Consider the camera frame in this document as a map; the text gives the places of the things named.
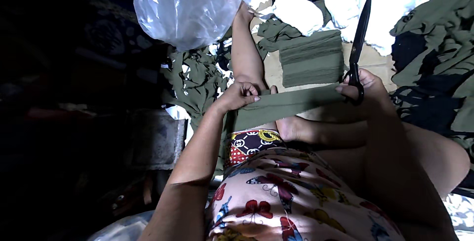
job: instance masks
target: woman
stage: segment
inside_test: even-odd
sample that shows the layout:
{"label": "woman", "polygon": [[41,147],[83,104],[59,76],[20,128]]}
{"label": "woman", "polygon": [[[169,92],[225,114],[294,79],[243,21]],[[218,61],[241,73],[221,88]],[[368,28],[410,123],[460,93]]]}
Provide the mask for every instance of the woman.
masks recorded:
{"label": "woman", "polygon": [[[205,212],[223,117],[265,89],[247,9],[233,22],[235,83],[207,110],[140,240],[456,240],[440,196],[467,174],[467,154],[402,123],[381,79],[366,70],[366,121],[293,116],[233,133],[226,178]],[[336,90],[357,98],[347,81]],[[285,141],[340,149],[305,153]]]}

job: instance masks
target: butterfly print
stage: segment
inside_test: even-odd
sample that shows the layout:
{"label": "butterfly print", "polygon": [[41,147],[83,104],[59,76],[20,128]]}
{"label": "butterfly print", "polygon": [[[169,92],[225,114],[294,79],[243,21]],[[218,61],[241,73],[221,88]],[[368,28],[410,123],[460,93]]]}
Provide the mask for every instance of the butterfly print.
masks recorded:
{"label": "butterfly print", "polygon": [[249,174],[255,171],[255,168],[239,168],[229,174],[228,177],[234,177],[238,174]]}
{"label": "butterfly print", "polygon": [[316,186],[309,183],[301,182],[296,179],[290,179],[290,181],[310,190],[310,192],[319,200],[319,206],[321,207],[323,207],[324,202],[328,202],[330,198],[333,200],[337,200],[339,203],[359,208],[358,205],[352,204],[341,191],[333,189],[332,187],[328,187],[324,184],[319,184]]}
{"label": "butterfly print", "polygon": [[280,168],[288,168],[288,169],[291,169],[292,170],[292,174],[296,175],[298,178],[301,178],[301,176],[299,175],[301,173],[301,171],[304,171],[306,167],[309,166],[308,163],[304,163],[304,162],[300,162],[300,163],[286,163],[286,162],[282,162],[281,160],[279,159],[272,159],[273,161],[275,161],[276,165],[275,165],[275,168],[276,167],[280,167]]}
{"label": "butterfly print", "polygon": [[226,187],[227,183],[222,184],[214,193],[214,196],[212,196],[212,200],[210,201],[209,206],[211,206],[215,201],[217,200],[222,200],[222,197],[224,196],[224,188]]}
{"label": "butterfly print", "polygon": [[380,224],[376,223],[376,221],[369,216],[369,219],[372,221],[373,225],[370,228],[370,233],[375,241],[391,241],[390,236],[387,233],[387,230]]}
{"label": "butterfly print", "polygon": [[330,218],[328,213],[322,209],[316,209],[312,213],[304,213],[306,217],[313,218],[317,220],[320,224],[327,224],[333,228],[338,229],[339,231],[346,233],[346,229],[341,226],[341,224],[333,218]]}
{"label": "butterfly print", "polygon": [[227,202],[222,204],[222,206],[219,210],[219,213],[217,213],[216,223],[214,224],[214,226],[211,227],[211,229],[216,228],[217,226],[219,226],[221,228],[224,228],[226,226],[226,223],[222,222],[222,219],[224,219],[224,217],[229,213],[228,204],[229,204],[231,199],[232,199],[232,196],[229,196],[229,199],[227,200]]}
{"label": "butterfly print", "polygon": [[[266,176],[254,177],[248,180],[247,183],[248,184],[265,184],[262,189],[265,191],[270,191],[270,195],[272,194],[271,190],[274,187],[277,187],[278,196],[280,196],[280,201],[281,201],[281,204],[283,205],[283,208],[285,209],[287,213],[289,214],[292,213],[292,202],[294,198],[293,194],[298,195],[298,190],[293,184],[285,182],[282,178],[271,173],[267,173]],[[273,184],[273,186],[270,189],[268,189],[267,184]]]}
{"label": "butterfly print", "polygon": [[282,231],[281,238],[283,238],[283,241],[303,241],[303,238],[292,220],[287,217],[280,217],[280,224]]}
{"label": "butterfly print", "polygon": [[337,185],[337,187],[341,187],[341,184],[338,183],[337,181],[333,180],[332,178],[330,178],[329,176],[327,176],[325,173],[323,173],[323,171],[321,171],[320,169],[316,168],[316,173],[317,175],[319,175],[320,177],[323,177],[324,179],[328,180],[329,182]]}
{"label": "butterfly print", "polygon": [[255,214],[258,214],[262,217],[265,217],[267,219],[272,219],[273,218],[273,213],[270,212],[270,204],[267,201],[260,201],[260,204],[257,203],[256,200],[252,199],[247,201],[245,204],[245,209],[242,213],[237,214],[236,217],[244,217],[247,215],[250,215],[250,222],[252,222],[252,219],[254,220],[255,223]]}
{"label": "butterfly print", "polygon": [[359,203],[360,206],[366,208],[366,209],[370,209],[371,211],[379,214],[380,216],[382,216],[385,220],[388,221],[388,223],[390,224],[390,226],[392,226],[392,228],[398,233],[400,234],[400,230],[398,230],[398,227],[397,225],[394,223],[393,220],[391,220],[388,215],[383,211],[381,210],[379,207],[377,207],[375,204],[373,203],[370,203],[369,201],[362,201]]}

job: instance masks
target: forearm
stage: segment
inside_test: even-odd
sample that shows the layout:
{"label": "forearm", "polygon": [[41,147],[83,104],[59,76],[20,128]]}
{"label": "forearm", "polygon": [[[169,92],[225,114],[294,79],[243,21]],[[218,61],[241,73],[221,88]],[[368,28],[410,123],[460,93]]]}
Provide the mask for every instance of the forearm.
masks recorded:
{"label": "forearm", "polygon": [[164,187],[139,241],[204,239],[204,206],[225,112],[211,105]]}
{"label": "forearm", "polygon": [[225,112],[211,105],[184,148],[168,183],[209,183],[217,161]]}
{"label": "forearm", "polygon": [[374,102],[367,120],[365,185],[368,197],[394,220],[429,227],[449,222],[428,175],[411,152],[390,100]]}

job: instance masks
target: plastic bag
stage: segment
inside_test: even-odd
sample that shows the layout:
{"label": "plastic bag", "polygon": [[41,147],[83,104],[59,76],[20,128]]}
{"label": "plastic bag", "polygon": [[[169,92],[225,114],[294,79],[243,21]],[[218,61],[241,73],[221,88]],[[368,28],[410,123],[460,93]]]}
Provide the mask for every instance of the plastic bag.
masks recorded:
{"label": "plastic bag", "polygon": [[241,1],[133,0],[133,4],[138,22],[149,36],[184,51],[221,39]]}
{"label": "plastic bag", "polygon": [[94,233],[87,241],[137,241],[153,211],[122,218]]}

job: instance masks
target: scissors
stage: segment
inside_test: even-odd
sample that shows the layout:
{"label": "scissors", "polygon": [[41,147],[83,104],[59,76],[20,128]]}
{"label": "scissors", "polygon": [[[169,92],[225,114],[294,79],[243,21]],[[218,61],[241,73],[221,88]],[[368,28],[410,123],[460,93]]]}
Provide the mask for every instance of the scissors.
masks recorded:
{"label": "scissors", "polygon": [[349,71],[343,79],[346,80],[346,77],[349,76],[349,85],[357,87],[357,90],[359,91],[359,97],[357,100],[346,96],[346,101],[350,101],[354,106],[360,105],[364,100],[364,86],[362,86],[359,80],[359,66],[357,63],[359,62],[360,52],[364,45],[365,32],[367,31],[367,25],[369,24],[371,3],[372,0],[366,0],[364,7],[362,8],[362,13],[360,14],[359,23],[357,25],[357,31],[355,32],[354,42],[352,43],[351,56],[349,57]]}

